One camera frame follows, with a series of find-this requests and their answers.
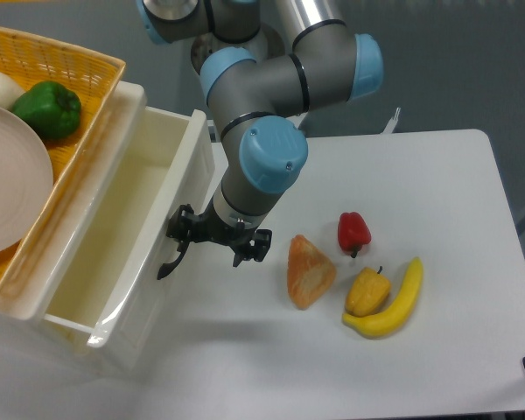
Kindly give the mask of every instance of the white plate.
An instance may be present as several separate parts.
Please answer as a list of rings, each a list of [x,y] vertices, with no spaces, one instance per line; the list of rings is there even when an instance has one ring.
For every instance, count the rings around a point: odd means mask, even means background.
[[[37,134],[0,108],[0,251],[22,239],[53,189],[53,166]]]

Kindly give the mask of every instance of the table surface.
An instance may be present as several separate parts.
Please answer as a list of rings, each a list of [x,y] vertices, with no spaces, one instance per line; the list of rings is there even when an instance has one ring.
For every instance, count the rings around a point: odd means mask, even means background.
[[[313,138],[298,182],[262,225],[261,263],[193,244],[135,371],[97,377],[0,346],[8,418],[346,419],[525,410],[525,262],[487,137],[476,130]],[[212,191],[226,167],[219,144]],[[342,212],[372,232],[352,260]],[[338,269],[306,311],[286,291],[290,240]],[[340,321],[364,266],[398,290],[420,256],[423,289],[405,327],[365,339]]]

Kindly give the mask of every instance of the wicker basket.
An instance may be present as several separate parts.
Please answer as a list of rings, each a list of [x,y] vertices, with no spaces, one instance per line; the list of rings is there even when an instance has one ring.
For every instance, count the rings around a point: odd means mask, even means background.
[[[61,142],[45,143],[52,161],[54,187],[40,216],[21,242],[0,252],[0,288],[15,272],[71,182],[78,158],[125,68],[124,61],[98,52],[0,27],[0,72],[28,90],[39,81],[58,81],[81,100],[78,130]]]

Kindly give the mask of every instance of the blue joint cap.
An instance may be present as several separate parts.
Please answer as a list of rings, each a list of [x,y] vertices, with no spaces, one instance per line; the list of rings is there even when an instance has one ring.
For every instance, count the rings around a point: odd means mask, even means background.
[[[256,61],[253,54],[245,48],[235,48],[230,46],[223,48],[206,59],[200,69],[200,85],[202,92],[208,104],[208,96],[214,83],[222,76],[231,66],[245,60]]]
[[[290,121],[274,115],[251,124],[239,145],[245,177],[267,194],[281,194],[293,186],[308,154],[304,134]]]
[[[349,101],[376,92],[383,83],[383,57],[377,42],[366,33],[355,37],[356,71]]]
[[[161,35],[159,35],[158,31],[156,31],[156,28],[154,28],[153,24],[151,24],[150,17],[148,16],[148,12],[144,6],[144,0],[136,0],[136,7],[138,8],[138,12],[142,18],[143,27],[146,30],[146,33],[148,33],[151,42],[157,45],[170,44],[170,42],[167,42],[165,39],[161,38]]]

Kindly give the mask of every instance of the white plastic drawer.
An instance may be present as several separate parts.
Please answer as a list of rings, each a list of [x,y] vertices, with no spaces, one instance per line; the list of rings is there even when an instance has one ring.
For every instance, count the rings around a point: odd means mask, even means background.
[[[165,236],[167,216],[184,203],[200,208],[214,173],[204,113],[137,112],[133,134],[116,146],[113,173],[103,171],[107,184],[95,182],[104,191],[74,192],[73,203],[89,202],[73,217],[72,235],[69,224],[51,233],[24,286],[5,287],[0,297],[6,318],[47,337],[52,330],[73,353],[123,368],[136,361],[171,284],[157,280],[177,247]]]

